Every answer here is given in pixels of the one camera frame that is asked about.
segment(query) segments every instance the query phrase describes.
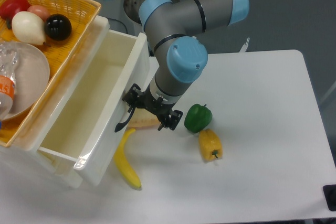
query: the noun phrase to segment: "table surface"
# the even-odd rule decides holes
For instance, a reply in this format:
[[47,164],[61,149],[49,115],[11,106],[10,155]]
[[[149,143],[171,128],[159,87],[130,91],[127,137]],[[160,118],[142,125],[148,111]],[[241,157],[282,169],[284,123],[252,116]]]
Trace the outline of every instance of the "table surface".
[[[157,67],[151,59],[151,74]],[[336,217],[322,187],[336,170],[303,56],[295,50],[209,55],[175,108],[213,111],[222,159],[204,163],[197,134],[136,131],[125,151],[142,190],[113,163],[97,187],[61,188],[0,166],[7,223],[223,223]]]

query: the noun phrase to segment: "yellow wicker basket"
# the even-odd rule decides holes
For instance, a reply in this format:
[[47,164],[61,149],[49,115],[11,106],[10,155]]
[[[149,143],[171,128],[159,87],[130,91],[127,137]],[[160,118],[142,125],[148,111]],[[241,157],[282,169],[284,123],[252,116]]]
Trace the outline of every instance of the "yellow wicker basket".
[[[45,6],[51,14],[63,14],[72,24],[72,32],[65,41],[48,40],[51,46],[38,46],[46,56],[50,65],[50,79],[48,86],[39,100],[30,110],[21,115],[4,121],[0,131],[0,145],[9,147],[13,142],[20,126],[29,120],[33,112],[44,104],[53,87],[61,78],[62,71],[83,41],[86,31],[98,14],[101,4],[92,0],[28,0],[31,5]],[[4,20],[0,20],[0,37],[4,40],[17,40],[13,32],[6,27]]]

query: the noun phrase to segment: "red tomato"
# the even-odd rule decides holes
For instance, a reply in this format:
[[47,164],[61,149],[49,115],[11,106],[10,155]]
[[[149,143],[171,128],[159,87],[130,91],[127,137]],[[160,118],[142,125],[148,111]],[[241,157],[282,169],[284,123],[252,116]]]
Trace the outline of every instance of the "red tomato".
[[0,6],[0,17],[12,20],[18,12],[26,11],[30,7],[28,0],[6,0]]

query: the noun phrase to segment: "black cable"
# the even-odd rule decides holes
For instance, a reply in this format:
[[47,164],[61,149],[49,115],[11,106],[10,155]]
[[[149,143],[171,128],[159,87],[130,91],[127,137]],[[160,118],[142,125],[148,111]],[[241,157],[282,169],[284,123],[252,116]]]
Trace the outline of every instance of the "black cable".
[[127,26],[125,25],[125,23],[124,22],[122,22],[122,21],[120,21],[120,20],[118,20],[118,19],[115,19],[115,18],[108,18],[108,17],[106,17],[107,19],[109,19],[109,20],[111,20],[111,21],[116,21],[116,22],[119,22],[121,25],[123,25],[124,26],[124,28],[125,28],[125,31],[126,31],[126,34],[128,34],[128,30],[127,30]]

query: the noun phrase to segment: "yellow bell pepper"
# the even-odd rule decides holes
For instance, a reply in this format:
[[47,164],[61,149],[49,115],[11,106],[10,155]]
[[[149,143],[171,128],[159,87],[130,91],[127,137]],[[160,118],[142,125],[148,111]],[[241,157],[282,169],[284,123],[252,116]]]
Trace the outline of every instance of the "yellow bell pepper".
[[200,145],[201,155],[206,161],[212,161],[222,157],[222,143],[213,130],[206,129],[200,131],[198,142]]
[[125,153],[124,146],[128,137],[135,132],[134,128],[128,129],[125,131],[117,150],[114,153],[113,160],[118,170],[122,174],[122,176],[126,179],[126,181],[134,188],[141,188],[141,181],[135,170],[132,168],[130,163],[128,162]]

